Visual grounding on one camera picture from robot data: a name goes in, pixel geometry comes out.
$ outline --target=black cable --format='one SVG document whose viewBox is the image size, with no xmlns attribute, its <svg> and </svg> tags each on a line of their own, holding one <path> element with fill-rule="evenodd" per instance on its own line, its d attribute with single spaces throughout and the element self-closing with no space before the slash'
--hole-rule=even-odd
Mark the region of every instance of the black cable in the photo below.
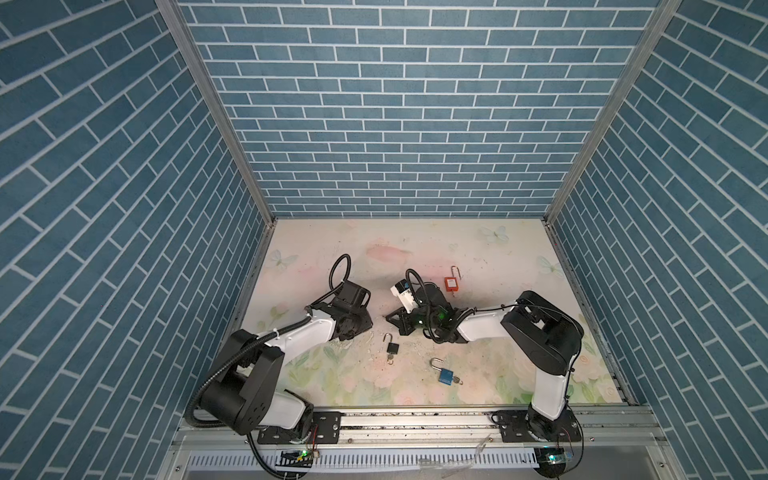
<svg viewBox="0 0 768 480">
<path fill-rule="evenodd" d="M 336 273 L 336 268 L 339 266 L 339 263 L 341 263 L 341 261 L 344 260 L 344 259 L 346 259 L 346 271 L 344 272 L 344 278 L 342 278 L 342 281 L 339 282 L 338 285 L 333 286 L 333 274 Z M 336 259 L 336 262 L 333 264 L 333 266 L 331 267 L 331 271 L 328 274 L 328 287 L 331 290 L 329 290 L 328 293 L 324 294 L 319 299 L 317 299 L 314 302 L 310 303 L 310 305 L 314 306 L 317 303 L 322 302 L 323 300 L 325 300 L 329 296 L 333 295 L 334 293 L 338 293 L 341 290 L 341 287 L 344 284 L 344 282 L 346 282 L 347 279 L 349 278 L 349 272 L 351 270 L 352 270 L 352 257 L 350 257 L 348 253 L 344 253 L 344 254 L 341 255 L 341 257 Z"/>
<path fill-rule="evenodd" d="M 453 324 L 453 326 L 448 330 L 448 332 L 443 337 L 438 337 L 437 339 L 433 339 L 432 337 L 429 336 L 429 334 L 427 333 L 426 330 L 422 330 L 422 334 L 424 335 L 424 338 L 430 339 L 430 340 L 434 341 L 435 343 L 445 343 L 445 342 L 448 342 L 448 341 L 450 341 L 451 336 L 458 329 L 458 326 L 461 325 L 462 322 L 464 320 L 466 320 L 466 318 L 468 316 L 470 316 L 471 314 L 473 314 L 474 312 L 475 312 L 475 309 L 472 309 L 472 308 L 468 308 L 466 310 L 463 310 L 458 315 L 458 317 L 456 317 L 456 321 Z"/>
<path fill-rule="evenodd" d="M 424 280 L 422 280 L 422 276 L 419 275 L 416 270 L 413 268 L 409 268 L 406 270 L 406 282 L 408 283 L 408 288 L 411 289 L 411 294 L 413 295 L 413 299 L 416 299 L 416 290 L 413 288 L 413 282 L 410 280 L 411 275 L 413 275 L 418 281 L 419 286 L 421 287 L 421 290 L 424 290 L 424 300 L 427 304 L 427 314 L 426 319 L 424 321 L 424 324 L 427 325 L 427 330 L 429 331 L 429 338 L 435 342 L 435 343 L 443 343 L 445 340 L 438 338 L 435 335 L 435 332 L 432 331 L 432 302 L 429 299 L 429 294 L 427 294 L 426 286 L 424 284 Z"/>
<path fill-rule="evenodd" d="M 336 268 L 339 266 L 339 263 L 341 263 L 341 261 L 344 259 L 346 259 L 346 271 L 344 272 L 344 278 L 341 282 L 339 282 L 338 285 L 333 286 L 333 274 L 336 272 Z M 328 274 L 328 286 L 330 287 L 331 291 L 335 291 L 341 288 L 342 284 L 349 278 L 350 271 L 352 271 L 352 257 L 350 257 L 348 253 L 344 253 L 341 257 L 336 259 L 336 262 L 333 264 L 331 271 Z"/>
<path fill-rule="evenodd" d="M 253 456 L 256 457 L 256 462 L 266 473 L 270 474 L 274 478 L 279 478 L 280 480 L 298 480 L 299 478 L 302 478 L 304 475 L 306 475 L 307 472 L 278 472 L 274 468 L 270 467 L 262 458 L 259 450 L 256 448 L 256 442 L 253 441 L 253 435 L 247 433 L 245 434 L 245 438 L 248 440 L 250 451 L 253 452 Z"/>
<path fill-rule="evenodd" d="M 501 420 L 497 420 L 497 417 L 498 415 L 495 413 L 491 414 L 490 416 L 491 423 L 496 425 L 497 427 L 510 426 L 512 424 L 512 422 L 502 422 Z"/>
<path fill-rule="evenodd" d="M 194 416 L 194 410 L 197 407 L 197 404 L 200 402 L 200 398 L 202 398 L 203 393 L 208 388 L 208 386 L 214 381 L 216 377 L 218 377 L 222 373 L 232 368 L 232 366 L 235 363 L 238 363 L 246 355 L 251 354 L 252 351 L 254 351 L 257 347 L 263 345 L 265 342 L 269 342 L 271 339 L 277 337 L 278 335 L 283 335 L 292 330 L 305 326 L 307 323 L 310 322 L 310 320 L 311 318 L 306 317 L 299 322 L 296 322 L 292 325 L 284 326 L 283 328 L 278 329 L 277 333 L 275 332 L 267 333 L 265 336 L 255 339 L 253 342 L 246 345 L 245 348 L 243 348 L 238 353 L 235 353 L 234 355 L 232 355 L 226 362 L 224 362 L 224 364 L 221 367 L 219 367 L 218 370 L 211 373 L 208 376 L 208 378 L 206 378 L 205 381 L 202 384 L 200 384 L 200 386 L 197 388 L 195 393 L 190 397 L 190 401 L 187 403 L 187 408 L 184 409 L 184 419 L 187 420 L 187 423 L 189 423 L 190 425 L 198 429 L 215 429 L 216 427 L 226 426 L 223 422 L 219 420 L 200 420 L 195 418 Z"/>
<path fill-rule="evenodd" d="M 507 308 L 509 308 L 511 306 L 526 306 L 528 308 L 538 308 L 540 310 L 547 310 L 549 312 L 560 313 L 562 316 L 567 318 L 569 322 L 573 323 L 573 325 L 576 327 L 576 330 L 578 330 L 579 333 L 581 334 L 581 336 L 584 337 L 584 328 L 581 326 L 581 324 L 579 324 L 579 322 L 574 320 L 574 318 L 572 316 L 568 315 L 567 313 L 563 312 L 562 310 L 548 308 L 546 306 L 529 305 L 527 303 L 512 303 L 511 305 L 502 304 L 501 306 L 497 306 L 496 308 L 475 309 L 475 312 L 495 312 L 497 310 L 507 309 Z"/>
<path fill-rule="evenodd" d="M 565 403 L 565 408 L 568 410 L 571 410 L 571 415 L 573 415 L 574 420 L 576 420 L 576 425 L 578 425 L 578 431 L 581 434 L 581 453 L 579 453 L 578 461 L 576 462 L 576 465 L 570 467 L 565 472 L 562 472 L 560 475 L 565 475 L 566 473 L 573 472 L 576 467 L 581 463 L 581 459 L 584 457 L 584 429 L 581 427 L 581 422 L 578 421 L 578 418 L 576 418 L 576 414 L 574 413 L 574 410 L 571 408 L 571 405 L 567 402 Z"/>
</svg>

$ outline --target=metal corner post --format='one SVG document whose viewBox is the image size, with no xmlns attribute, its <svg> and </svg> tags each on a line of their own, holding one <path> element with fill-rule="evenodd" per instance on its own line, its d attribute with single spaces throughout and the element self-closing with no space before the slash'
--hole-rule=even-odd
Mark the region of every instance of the metal corner post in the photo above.
<svg viewBox="0 0 768 480">
<path fill-rule="evenodd" d="M 640 73 L 645 66 L 645 62 L 648 61 L 650 54 L 653 53 L 654 48 L 656 48 L 656 44 L 659 42 L 659 39 L 661 39 L 661 35 L 672 20 L 681 1 L 682 0 L 660 0 L 654 13 L 648 19 L 648 23 L 643 30 L 640 41 L 632 50 L 629 59 L 627 59 L 627 64 L 621 72 L 621 75 L 619 75 L 619 78 L 616 80 L 616 85 L 608 96 L 605 106 L 600 111 L 597 120 L 595 120 L 592 130 L 584 139 L 584 143 L 581 145 L 581 149 L 576 155 L 574 163 L 571 165 L 571 169 L 563 179 L 563 184 L 560 186 L 560 189 L 554 196 L 554 200 L 544 214 L 544 219 L 547 222 L 554 222 L 554 219 L 563 209 L 563 206 L 568 199 L 568 195 L 570 195 L 576 187 L 576 182 L 578 182 L 581 174 L 587 169 L 587 166 L 592 159 L 592 155 L 594 155 L 598 145 L 603 140 L 608 128 L 614 121 L 616 113 L 618 113 L 619 108 L 621 108 L 621 104 L 624 103 L 624 99 L 629 95 L 632 85 L 634 85 L 637 77 L 640 76 Z"/>
<path fill-rule="evenodd" d="M 227 144 L 232 158 L 237 166 L 237 170 L 245 180 L 245 184 L 248 187 L 251 197 L 254 203 L 256 203 L 259 212 L 267 226 L 270 226 L 274 222 L 274 215 L 270 210 L 270 205 L 266 202 L 264 195 L 261 193 L 256 178 L 253 175 L 253 169 L 251 169 L 248 159 L 243 150 L 243 145 L 235 134 L 234 127 L 230 121 L 227 111 L 224 109 L 224 105 L 221 103 L 221 98 L 217 93 L 213 80 L 211 80 L 208 74 L 208 69 L 205 67 L 200 51 L 197 50 L 194 39 L 192 38 L 192 31 L 187 25 L 187 21 L 184 20 L 184 14 L 181 12 L 177 0 L 156 0 L 157 8 L 160 10 L 160 14 L 163 16 L 168 30 L 171 36 L 176 41 L 176 46 L 181 52 L 181 56 L 187 63 L 187 67 L 190 70 L 190 74 L 200 90 L 200 94 L 203 96 L 210 115 L 213 117 L 216 126 L 219 128 L 221 137 L 224 139 L 224 143 Z"/>
<path fill-rule="evenodd" d="M 248 276 L 243 282 L 243 287 L 240 289 L 240 295 L 237 297 L 237 303 L 235 303 L 235 309 L 232 312 L 230 321 L 227 324 L 227 329 L 224 330 L 224 334 L 221 336 L 221 345 L 230 338 L 230 335 L 243 325 L 243 318 L 245 312 L 248 310 L 250 298 L 253 295 L 253 290 L 256 288 L 256 281 L 259 279 L 259 273 L 261 267 L 264 265 L 266 259 L 266 252 L 270 248 L 272 242 L 272 235 L 275 233 L 275 227 L 277 225 L 277 219 L 271 224 L 264 227 L 264 231 L 261 233 L 259 239 L 259 246 L 257 247 L 256 254 L 253 255 L 253 259 L 248 267 Z"/>
<path fill-rule="evenodd" d="M 598 316 L 592 308 L 592 305 L 589 303 L 587 295 L 584 293 L 584 287 L 581 285 L 581 282 L 576 276 L 576 271 L 571 265 L 571 261 L 568 259 L 568 256 L 565 254 L 565 250 L 563 250 L 563 247 L 561 246 L 558 233 L 554 230 L 550 223 L 542 221 L 542 224 L 544 226 L 544 230 L 547 232 L 549 242 L 552 244 L 554 254 L 560 261 L 565 279 L 568 281 L 568 285 L 571 287 L 571 290 L 573 290 L 573 293 L 576 296 L 576 301 L 581 308 L 581 312 L 584 314 L 584 318 L 587 320 L 589 330 L 592 332 L 592 337 L 594 338 L 595 343 L 598 345 L 598 350 L 600 350 L 600 354 L 605 361 L 608 372 L 614 375 L 616 382 L 618 383 L 618 388 L 624 394 L 626 401 L 631 405 L 637 405 L 637 397 L 630 388 L 630 384 L 627 381 L 627 378 L 624 376 L 624 372 L 621 370 L 618 359 L 611 350 L 611 347 L 608 345 L 608 341 L 606 340 L 605 335 L 603 334 L 603 330 L 600 327 Z"/>
</svg>

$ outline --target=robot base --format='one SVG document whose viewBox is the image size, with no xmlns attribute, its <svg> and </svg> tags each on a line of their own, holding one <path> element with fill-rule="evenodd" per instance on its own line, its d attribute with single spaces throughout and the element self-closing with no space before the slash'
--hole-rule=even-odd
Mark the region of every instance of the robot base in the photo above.
<svg viewBox="0 0 768 480">
<path fill-rule="evenodd" d="M 526 409 L 500 410 L 492 418 L 499 425 L 504 443 L 581 441 L 576 417 L 569 409 L 563 409 L 555 421 L 545 418 L 530 406 Z"/>
<path fill-rule="evenodd" d="M 313 412 L 312 422 L 308 422 L 309 437 L 298 439 L 292 430 L 280 427 L 267 427 L 259 431 L 259 445 L 288 445 L 290 443 L 312 443 L 330 445 L 339 443 L 341 412 Z"/>
</svg>

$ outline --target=mounting plate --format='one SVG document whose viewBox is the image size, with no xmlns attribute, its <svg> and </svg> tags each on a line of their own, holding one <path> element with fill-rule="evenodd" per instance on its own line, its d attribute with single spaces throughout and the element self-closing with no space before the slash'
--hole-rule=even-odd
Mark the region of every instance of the mounting plate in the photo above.
<svg viewBox="0 0 768 480">
<path fill-rule="evenodd" d="M 397 327 L 397 332 L 400 336 L 407 336 L 413 333 L 415 328 L 410 321 L 407 320 L 409 313 L 406 312 L 404 307 L 400 307 L 394 312 L 384 315 L 384 319 Z"/>
<path fill-rule="evenodd" d="M 560 431 L 561 444 L 568 442 L 580 442 L 581 432 L 579 431 L 576 417 L 571 410 L 563 411 L 564 417 L 561 417 Z M 504 443 L 520 442 L 540 442 L 528 431 L 528 422 L 526 417 L 528 409 L 499 410 L 494 412 L 493 419 L 499 424 L 498 430 L 502 434 Z"/>
<path fill-rule="evenodd" d="M 307 442 L 312 442 L 315 427 L 317 427 L 315 437 L 317 445 L 339 443 L 341 412 L 314 412 L 310 426 L 310 439 Z M 259 431 L 257 441 L 259 445 L 289 445 L 292 437 L 287 432 L 287 430 L 279 427 L 267 427 Z"/>
</svg>

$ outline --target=blue padlock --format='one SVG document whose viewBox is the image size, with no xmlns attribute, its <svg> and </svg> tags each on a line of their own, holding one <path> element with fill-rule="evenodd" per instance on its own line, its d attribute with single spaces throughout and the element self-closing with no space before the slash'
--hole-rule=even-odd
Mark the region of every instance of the blue padlock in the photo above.
<svg viewBox="0 0 768 480">
<path fill-rule="evenodd" d="M 429 366 L 431 366 L 433 369 L 440 372 L 440 376 L 437 378 L 438 382 L 445 383 L 446 385 L 451 385 L 453 383 L 464 385 L 464 382 L 462 382 L 459 377 L 453 375 L 453 371 L 448 369 L 441 369 L 440 367 L 435 366 L 435 363 L 434 363 L 435 361 L 440 363 L 443 363 L 443 361 L 437 358 L 433 358 L 429 360 Z"/>
</svg>

